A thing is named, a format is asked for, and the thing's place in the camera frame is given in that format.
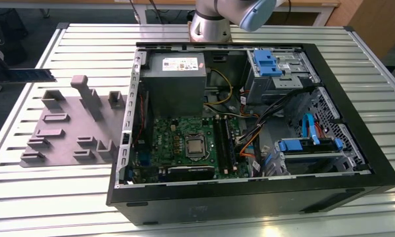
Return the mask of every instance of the yellow wire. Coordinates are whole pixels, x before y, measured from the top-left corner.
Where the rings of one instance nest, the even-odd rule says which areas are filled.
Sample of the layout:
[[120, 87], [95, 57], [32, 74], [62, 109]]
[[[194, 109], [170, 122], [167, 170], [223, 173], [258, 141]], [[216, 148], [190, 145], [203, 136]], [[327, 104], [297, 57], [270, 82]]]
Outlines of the yellow wire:
[[211, 70], [212, 70], [212, 71], [216, 71], [216, 72], [219, 73], [219, 75], [220, 75], [222, 78], [226, 80], [226, 82], [228, 83], [228, 86], [230, 86], [230, 94], [228, 94], [228, 96], [227, 96], [227, 98], [226, 98], [224, 100], [218, 101], [218, 102], [204, 103], [204, 105], [219, 105], [219, 104], [222, 104], [222, 103], [224, 103], [226, 101], [230, 100], [230, 98], [231, 98], [231, 96], [232, 96], [232, 86], [231, 86], [231, 83], [230, 83], [227, 77], [224, 76], [224, 74], [222, 74], [222, 72], [220, 72], [219, 70], [214, 69], [214, 68], [211, 68]]
[[250, 141], [247, 142], [246, 146], [243, 147], [243, 149], [240, 150], [240, 154], [243, 154], [246, 147], [248, 147], [248, 145], [251, 144], [251, 142], [255, 140], [256, 136], [259, 135], [262, 129], [259, 129], [259, 131], [255, 133], [255, 135], [251, 137]]

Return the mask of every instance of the red cable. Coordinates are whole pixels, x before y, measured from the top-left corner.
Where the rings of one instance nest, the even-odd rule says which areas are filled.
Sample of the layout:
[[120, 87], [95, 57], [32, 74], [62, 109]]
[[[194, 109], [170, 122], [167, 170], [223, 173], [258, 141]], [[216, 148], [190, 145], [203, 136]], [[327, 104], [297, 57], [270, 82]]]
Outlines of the red cable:
[[136, 140], [135, 140], [134, 144], [136, 144], [138, 139], [139, 139], [140, 134], [142, 134], [143, 129], [144, 129], [144, 99], [143, 99], [143, 95], [139, 95], [139, 96], [140, 96], [140, 117], [142, 117], [142, 126], [140, 126], [139, 134], [138, 134], [138, 137], [136, 137]]

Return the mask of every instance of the power supply label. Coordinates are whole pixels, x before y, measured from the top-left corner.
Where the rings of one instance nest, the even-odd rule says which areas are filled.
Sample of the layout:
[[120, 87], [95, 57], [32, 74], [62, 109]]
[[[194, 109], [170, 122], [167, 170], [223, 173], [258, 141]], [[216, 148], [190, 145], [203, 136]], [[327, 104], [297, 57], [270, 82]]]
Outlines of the power supply label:
[[163, 71], [198, 71], [198, 58], [164, 58]]

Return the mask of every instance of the table surface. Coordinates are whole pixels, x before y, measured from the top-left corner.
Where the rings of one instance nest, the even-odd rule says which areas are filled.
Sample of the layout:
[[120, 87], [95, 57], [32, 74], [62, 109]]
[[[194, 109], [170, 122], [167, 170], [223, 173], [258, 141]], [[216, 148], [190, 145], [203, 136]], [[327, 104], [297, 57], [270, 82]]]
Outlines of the table surface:
[[[318, 45], [395, 169], [395, 79], [358, 36], [341, 27], [271, 26], [254, 33], [232, 27], [231, 31], [236, 42]], [[71, 77], [88, 75], [99, 95], [112, 90], [126, 94], [138, 41], [188, 41], [187, 26], [71, 24], [55, 32], [37, 67], [49, 68], [58, 82], [27, 84], [0, 132], [0, 236], [395, 236], [395, 188], [327, 213], [136, 227], [106, 206], [108, 164], [19, 166], [40, 119], [44, 91], [76, 95]]]
[[[40, 2], [40, 3], [128, 3], [128, 0], [0, 0], [0, 2]], [[194, 4], [196, 0], [154, 0], [156, 4]], [[135, 4], [150, 4], [150, 0], [134, 0]], [[291, 6], [334, 6], [341, 5], [339, 0], [291, 0]]]

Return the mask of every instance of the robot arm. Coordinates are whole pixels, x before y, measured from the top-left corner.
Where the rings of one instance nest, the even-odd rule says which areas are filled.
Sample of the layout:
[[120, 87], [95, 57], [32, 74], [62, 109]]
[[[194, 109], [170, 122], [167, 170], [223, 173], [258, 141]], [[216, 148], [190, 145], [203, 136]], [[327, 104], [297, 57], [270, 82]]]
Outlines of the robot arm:
[[228, 41], [230, 22], [251, 32], [263, 26], [271, 13], [286, 0], [196, 0], [191, 25], [195, 41]]

